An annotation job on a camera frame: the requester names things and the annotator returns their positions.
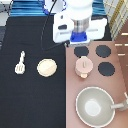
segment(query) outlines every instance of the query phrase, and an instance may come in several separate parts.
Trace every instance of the black mat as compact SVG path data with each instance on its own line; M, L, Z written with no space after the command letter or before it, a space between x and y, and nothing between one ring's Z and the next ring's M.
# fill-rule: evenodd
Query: black mat
M103 76L112 76L115 72L114 66L109 62L102 62L98 66L100 74Z
M66 128L65 47L42 52L40 35L45 17L10 17L0 51L0 128ZM51 47L53 17L43 46ZM26 53L26 71L14 72L20 52ZM37 72L40 60L51 58L56 73L44 78Z
M75 47L74 49L74 54L77 56L77 57L81 57L81 56L87 56L89 53L89 50L86 46L83 46L83 47Z
M106 58L111 55L111 49L106 45L99 45L96 48L96 54L99 57Z

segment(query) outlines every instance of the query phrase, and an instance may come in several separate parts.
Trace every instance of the table surface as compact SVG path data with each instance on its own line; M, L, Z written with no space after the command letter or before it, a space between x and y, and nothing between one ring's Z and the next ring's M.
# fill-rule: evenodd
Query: table surface
M98 45L107 45L111 48L111 55L107 58L101 58L96 55ZM94 68L86 79L82 79L75 73L75 62L78 57L74 54L74 47L66 48L66 128L90 128L84 124L78 117L75 110L75 100L78 93L88 87L97 86L106 90L113 98L115 103L120 103L125 99L125 83L115 48L112 41L95 41L89 46L88 58L92 60ZM98 71L98 65L101 62L110 62L115 67L113 76L102 76ZM116 110L113 121L105 128L127 128L128 110L120 112Z

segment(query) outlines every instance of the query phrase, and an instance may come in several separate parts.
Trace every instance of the black circle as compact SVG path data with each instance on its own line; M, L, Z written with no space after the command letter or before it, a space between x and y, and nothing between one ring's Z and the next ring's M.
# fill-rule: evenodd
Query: black circle
M86 46L83 46L83 47L75 47L74 49L74 54L77 56L77 57L81 57L81 56L87 56L89 53L89 50Z
M96 54L102 58L106 58L111 55L111 49L106 45L99 45L96 48Z
M98 66L100 74L103 76L112 76L115 72L114 66L109 62L102 62Z

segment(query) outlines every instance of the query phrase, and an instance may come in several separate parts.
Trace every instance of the white bowl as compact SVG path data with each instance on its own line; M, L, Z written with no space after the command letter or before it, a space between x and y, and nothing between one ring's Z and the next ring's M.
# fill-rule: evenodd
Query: white bowl
M76 98L76 111L80 119L91 127L105 127L115 116L112 97L98 87L83 89Z

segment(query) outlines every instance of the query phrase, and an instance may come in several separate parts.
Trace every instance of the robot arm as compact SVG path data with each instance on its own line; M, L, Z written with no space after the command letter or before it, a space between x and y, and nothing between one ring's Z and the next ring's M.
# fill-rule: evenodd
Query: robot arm
M70 44L87 44L90 40L104 37L107 19L91 21L93 0L57 1L61 2L65 9L61 8L54 15L53 40L55 43L69 40ZM54 11L57 7L59 8L60 4L56 3Z

